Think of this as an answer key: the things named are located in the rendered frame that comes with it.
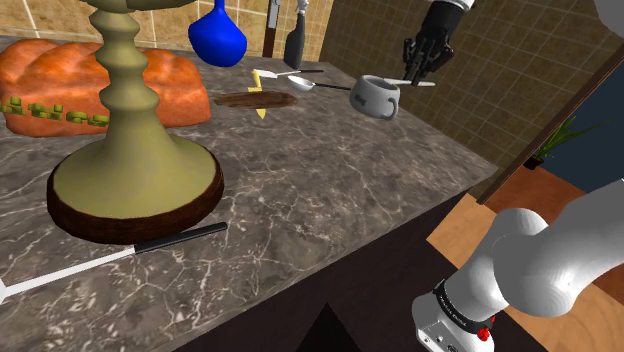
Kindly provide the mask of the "orange-brown bread loaf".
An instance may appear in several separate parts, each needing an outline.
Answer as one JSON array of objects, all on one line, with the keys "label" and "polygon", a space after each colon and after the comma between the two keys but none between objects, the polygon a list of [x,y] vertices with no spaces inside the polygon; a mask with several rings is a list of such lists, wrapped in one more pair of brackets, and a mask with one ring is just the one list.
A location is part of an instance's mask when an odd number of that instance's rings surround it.
[{"label": "orange-brown bread loaf", "polygon": [[[99,43],[57,44],[46,39],[22,39],[0,52],[0,101],[12,97],[24,105],[56,105],[107,116],[99,92],[110,84],[107,70],[95,58]],[[166,128],[205,123],[211,118],[209,96],[190,59],[169,50],[144,49],[149,64],[146,86],[157,92],[156,113]]]}]

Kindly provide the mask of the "dark brown door frame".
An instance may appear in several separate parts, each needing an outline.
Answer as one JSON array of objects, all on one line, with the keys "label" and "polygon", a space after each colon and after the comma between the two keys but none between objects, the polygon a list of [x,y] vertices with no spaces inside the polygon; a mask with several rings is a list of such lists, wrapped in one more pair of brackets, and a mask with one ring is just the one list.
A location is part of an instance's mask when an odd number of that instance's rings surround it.
[{"label": "dark brown door frame", "polygon": [[533,138],[519,155],[480,195],[476,202],[484,205],[507,179],[562,125],[574,111],[613,73],[624,61],[624,43],[601,65],[578,92],[559,110],[546,126]]}]

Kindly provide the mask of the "green potted plant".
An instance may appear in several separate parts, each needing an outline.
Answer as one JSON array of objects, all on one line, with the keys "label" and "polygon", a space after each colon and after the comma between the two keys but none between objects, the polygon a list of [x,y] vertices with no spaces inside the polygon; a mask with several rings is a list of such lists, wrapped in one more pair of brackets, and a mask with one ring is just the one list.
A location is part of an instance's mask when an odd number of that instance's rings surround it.
[{"label": "green potted plant", "polygon": [[572,124],[575,119],[576,117],[572,116],[557,127],[545,140],[545,142],[542,143],[540,147],[523,163],[523,166],[529,170],[535,170],[538,166],[545,162],[546,158],[553,158],[552,151],[555,148],[606,124],[606,121],[603,121],[583,130],[573,131]]}]

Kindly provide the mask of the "brown and grey upright tool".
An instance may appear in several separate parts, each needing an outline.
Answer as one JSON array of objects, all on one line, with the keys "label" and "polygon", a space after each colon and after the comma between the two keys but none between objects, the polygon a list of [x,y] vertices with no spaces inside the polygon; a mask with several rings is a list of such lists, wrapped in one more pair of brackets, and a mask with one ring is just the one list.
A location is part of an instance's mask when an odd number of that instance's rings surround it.
[{"label": "brown and grey upright tool", "polygon": [[266,58],[273,57],[280,5],[281,0],[268,0],[268,11],[262,50],[262,56]]}]

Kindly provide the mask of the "brown oval wooden board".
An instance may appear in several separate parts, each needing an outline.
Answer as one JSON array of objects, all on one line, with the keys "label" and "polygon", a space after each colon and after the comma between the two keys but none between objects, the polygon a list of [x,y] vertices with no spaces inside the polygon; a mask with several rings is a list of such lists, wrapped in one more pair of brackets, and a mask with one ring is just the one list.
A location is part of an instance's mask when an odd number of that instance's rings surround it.
[{"label": "brown oval wooden board", "polygon": [[215,95],[212,100],[217,105],[249,109],[281,108],[298,104],[296,96],[277,91],[227,93]]}]

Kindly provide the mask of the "blue round vase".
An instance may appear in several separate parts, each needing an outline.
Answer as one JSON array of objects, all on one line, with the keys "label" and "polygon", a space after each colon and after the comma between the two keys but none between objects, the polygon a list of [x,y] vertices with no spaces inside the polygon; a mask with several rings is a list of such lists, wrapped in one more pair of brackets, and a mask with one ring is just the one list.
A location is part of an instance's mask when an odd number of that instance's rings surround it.
[{"label": "blue round vase", "polygon": [[247,50],[247,38],[226,13],[225,0],[214,0],[213,9],[189,26],[188,38],[197,56],[212,66],[235,66]]}]

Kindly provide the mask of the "yellow thin shape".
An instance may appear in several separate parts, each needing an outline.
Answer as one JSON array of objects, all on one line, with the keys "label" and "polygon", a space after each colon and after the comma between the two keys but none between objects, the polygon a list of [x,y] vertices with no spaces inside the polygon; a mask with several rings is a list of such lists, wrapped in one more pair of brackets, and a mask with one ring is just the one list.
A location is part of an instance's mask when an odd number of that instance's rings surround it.
[{"label": "yellow thin shape", "polygon": [[[261,84],[261,79],[259,76],[259,73],[256,70],[252,70],[252,78],[254,80],[254,86],[253,87],[248,87],[248,91],[249,92],[261,92],[262,91],[262,84]],[[261,118],[264,119],[265,115],[266,115],[266,110],[265,109],[257,109],[256,110],[257,115]]]}]

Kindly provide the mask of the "grey mug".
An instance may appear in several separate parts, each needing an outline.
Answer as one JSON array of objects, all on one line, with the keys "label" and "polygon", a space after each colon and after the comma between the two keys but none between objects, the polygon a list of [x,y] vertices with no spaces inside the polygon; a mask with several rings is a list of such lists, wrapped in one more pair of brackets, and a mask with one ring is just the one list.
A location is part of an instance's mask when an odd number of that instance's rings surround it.
[{"label": "grey mug", "polygon": [[362,75],[351,89],[349,103],[366,116],[389,121],[398,114],[400,94],[398,86],[383,78]]}]

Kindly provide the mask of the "small white knife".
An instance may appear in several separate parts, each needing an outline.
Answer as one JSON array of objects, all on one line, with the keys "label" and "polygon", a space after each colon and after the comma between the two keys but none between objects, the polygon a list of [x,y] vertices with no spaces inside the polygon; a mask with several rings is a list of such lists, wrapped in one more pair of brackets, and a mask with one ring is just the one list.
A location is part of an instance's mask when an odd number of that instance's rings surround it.
[{"label": "small white knife", "polygon": [[417,81],[416,83],[414,83],[411,80],[401,80],[401,79],[392,79],[392,78],[383,78],[383,80],[389,84],[392,85],[412,85],[412,86],[416,86],[416,87],[434,87],[436,86],[436,83],[434,82],[428,82],[428,81]]}]

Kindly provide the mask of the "olive candlestick with brown base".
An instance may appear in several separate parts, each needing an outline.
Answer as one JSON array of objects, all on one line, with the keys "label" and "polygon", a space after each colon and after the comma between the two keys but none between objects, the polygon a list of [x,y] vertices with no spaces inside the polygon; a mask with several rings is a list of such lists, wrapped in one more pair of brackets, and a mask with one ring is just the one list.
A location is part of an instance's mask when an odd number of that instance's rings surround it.
[{"label": "olive candlestick with brown base", "polygon": [[99,93],[110,112],[104,139],[64,158],[47,181],[47,210],[68,234],[102,244],[161,239],[202,221],[217,206],[224,177],[204,146],[171,136],[144,83],[147,57],[135,46],[135,10],[181,7],[193,0],[82,0],[103,37],[95,58],[110,83]]}]

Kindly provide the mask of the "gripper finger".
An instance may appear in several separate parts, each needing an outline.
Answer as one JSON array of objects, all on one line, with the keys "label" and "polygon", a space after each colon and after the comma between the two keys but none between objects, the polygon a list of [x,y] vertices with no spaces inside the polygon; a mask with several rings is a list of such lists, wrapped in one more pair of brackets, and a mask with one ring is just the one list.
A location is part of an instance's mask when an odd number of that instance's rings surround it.
[{"label": "gripper finger", "polygon": [[446,63],[448,63],[453,57],[454,50],[449,46],[449,44],[445,44],[440,49],[438,55],[428,64],[428,71],[431,73],[436,72]]},{"label": "gripper finger", "polygon": [[406,38],[403,47],[405,74],[403,79],[417,86],[427,75],[429,40],[425,37]]}]

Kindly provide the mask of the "dark bottle with grey cap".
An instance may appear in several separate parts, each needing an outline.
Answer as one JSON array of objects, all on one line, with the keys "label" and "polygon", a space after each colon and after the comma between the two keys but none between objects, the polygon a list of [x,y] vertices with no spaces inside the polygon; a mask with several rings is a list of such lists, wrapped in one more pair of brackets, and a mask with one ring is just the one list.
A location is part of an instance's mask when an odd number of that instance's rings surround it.
[{"label": "dark bottle with grey cap", "polygon": [[305,13],[309,0],[297,0],[297,20],[295,28],[287,35],[283,62],[292,69],[299,69],[305,46]]}]

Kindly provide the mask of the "long white black-handled utensil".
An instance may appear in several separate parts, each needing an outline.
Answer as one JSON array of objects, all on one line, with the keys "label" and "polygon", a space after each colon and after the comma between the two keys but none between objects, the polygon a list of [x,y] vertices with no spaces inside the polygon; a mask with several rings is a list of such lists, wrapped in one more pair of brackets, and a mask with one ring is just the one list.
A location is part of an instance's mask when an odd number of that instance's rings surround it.
[{"label": "long white black-handled utensil", "polygon": [[93,259],[84,263],[73,265],[55,272],[48,273],[39,277],[35,277],[24,282],[7,286],[2,279],[0,279],[0,304],[8,297],[23,293],[25,291],[46,285],[48,283],[63,279],[68,276],[75,275],[77,273],[102,266],[112,261],[119,260],[121,258],[138,255],[157,249],[162,249],[174,244],[186,242],[196,238],[200,238],[206,235],[222,232],[228,229],[226,222],[219,222],[177,234],[173,234],[164,238],[146,241],[143,243],[135,244],[122,251],[109,254],[97,259]]}]

